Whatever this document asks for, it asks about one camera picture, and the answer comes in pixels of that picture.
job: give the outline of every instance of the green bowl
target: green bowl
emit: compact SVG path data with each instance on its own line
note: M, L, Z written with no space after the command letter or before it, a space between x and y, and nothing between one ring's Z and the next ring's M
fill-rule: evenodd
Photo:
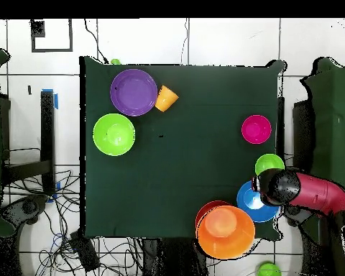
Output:
M254 169L255 169L256 175L259 175L260 173L270 168L278 168L278 169L284 170L285 164L278 155L268 153L266 155L262 155L256 161L256 165Z
M122 155L134 144L135 130L132 122L121 114L102 116L93 128L93 141L106 155Z

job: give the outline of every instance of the black frame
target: black frame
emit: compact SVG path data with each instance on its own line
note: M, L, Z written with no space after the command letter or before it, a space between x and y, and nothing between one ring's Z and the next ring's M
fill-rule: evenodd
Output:
M4 165L1 182L9 185L18 180L42 175L42 187L45 194L55 193L55 137L53 92L41 92L41 154L40 161L18 165ZM8 160L9 150L9 109L8 96L0 96L1 133L3 142L3 160Z

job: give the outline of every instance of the cable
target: cable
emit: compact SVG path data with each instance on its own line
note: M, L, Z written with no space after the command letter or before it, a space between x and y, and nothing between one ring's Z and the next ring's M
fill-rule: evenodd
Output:
M97 52L99 52L99 53L101 54L101 56L102 56L102 58L103 58L103 61L108 65L108 64L109 64L108 60L105 58L104 54L102 54L101 51L100 51L100 49L98 48L98 41L97 41L96 36L94 35L94 33L92 33L92 32L87 28L87 21L86 21L86 19L84 19L84 25L86 26L86 31L89 32L89 33L91 33L91 35L93 36L93 38L94 38L95 41L96 41L96 44L97 44Z
M183 65L183 52L184 52L184 46L185 46L185 41L186 41L187 38L188 38L187 21L188 21L188 18L185 18L184 27L185 27L185 29L186 29L186 31L187 31L187 37L184 39L184 42L183 42L183 49L181 50L181 55L180 55L180 65Z

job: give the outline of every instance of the cup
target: cup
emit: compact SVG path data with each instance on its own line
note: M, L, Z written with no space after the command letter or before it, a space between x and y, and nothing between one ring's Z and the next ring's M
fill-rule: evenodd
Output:
M170 106L179 98L168 87L162 86L156 100L155 107L162 112L165 112Z

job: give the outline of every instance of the table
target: table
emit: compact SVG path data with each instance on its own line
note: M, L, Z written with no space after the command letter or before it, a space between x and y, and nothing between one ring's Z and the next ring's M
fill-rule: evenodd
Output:
M131 68L149 73L158 89L163 84L179 99L165 113L153 108L129 117L136 131L134 146L125 155L109 157L94 145L93 126L101 116L118 113L110 85ZM81 57L85 235L194 238L195 217L205 203L224 200L236 205L236 193L254 175L257 158L275 152L277 76L283 68L280 60L266 68L246 68L104 65ZM242 138L242 123L252 114L271 122L272 133L264 144ZM256 224L256 238L280 236L268 221Z

